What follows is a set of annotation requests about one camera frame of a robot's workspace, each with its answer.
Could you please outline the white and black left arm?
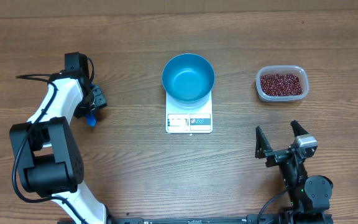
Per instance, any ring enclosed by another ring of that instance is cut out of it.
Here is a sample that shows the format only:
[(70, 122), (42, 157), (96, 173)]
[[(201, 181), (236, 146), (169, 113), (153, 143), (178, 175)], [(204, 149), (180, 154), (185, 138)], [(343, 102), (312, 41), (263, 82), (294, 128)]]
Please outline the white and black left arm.
[(21, 78), (46, 82), (48, 92), (35, 114), (9, 131), (16, 195), (27, 203), (53, 201), (74, 223), (114, 223), (107, 206), (84, 181), (84, 163), (70, 129), (73, 117), (90, 119), (95, 109), (106, 106), (105, 101), (95, 103), (97, 96), (102, 97), (101, 90), (79, 70)]

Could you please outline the blue plastic measuring scoop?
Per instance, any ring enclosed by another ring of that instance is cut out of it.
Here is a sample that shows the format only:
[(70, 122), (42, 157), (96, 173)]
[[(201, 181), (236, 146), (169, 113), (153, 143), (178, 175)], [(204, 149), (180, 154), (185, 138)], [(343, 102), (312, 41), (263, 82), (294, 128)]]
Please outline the blue plastic measuring scoop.
[(90, 112), (85, 115), (86, 123), (88, 126), (95, 127), (96, 126), (96, 117), (93, 112)]

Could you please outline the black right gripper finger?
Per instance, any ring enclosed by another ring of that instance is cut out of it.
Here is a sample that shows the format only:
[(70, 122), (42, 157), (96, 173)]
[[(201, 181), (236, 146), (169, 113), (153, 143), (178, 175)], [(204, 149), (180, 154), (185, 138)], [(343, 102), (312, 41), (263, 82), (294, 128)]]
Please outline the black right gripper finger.
[(260, 126), (256, 127), (256, 147), (255, 147), (255, 158), (261, 159), (265, 158), (267, 153), (273, 151), (270, 146), (270, 143), (267, 141), (263, 131), (261, 130)]
[(298, 123), (297, 120), (291, 121), (290, 125), (291, 125), (291, 127), (292, 127), (294, 137), (298, 137), (298, 136), (302, 136), (302, 135), (309, 134), (309, 132), (307, 132), (307, 131)]

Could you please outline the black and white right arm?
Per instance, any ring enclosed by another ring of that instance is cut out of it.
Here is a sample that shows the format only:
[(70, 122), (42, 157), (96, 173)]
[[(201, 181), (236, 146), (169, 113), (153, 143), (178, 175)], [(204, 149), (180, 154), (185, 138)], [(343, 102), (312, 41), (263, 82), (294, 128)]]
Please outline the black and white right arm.
[[(308, 176), (304, 162), (317, 150), (318, 141), (296, 120), (290, 123), (294, 142), (286, 149), (274, 151), (261, 128), (255, 129), (255, 157), (265, 158), (267, 167), (278, 166), (285, 190), (271, 198), (256, 216), (256, 223), (321, 223), (333, 222), (329, 200), (333, 193), (333, 182), (323, 175)], [(265, 215), (265, 209), (276, 199), (288, 194), (291, 205), (282, 207), (276, 215)]]

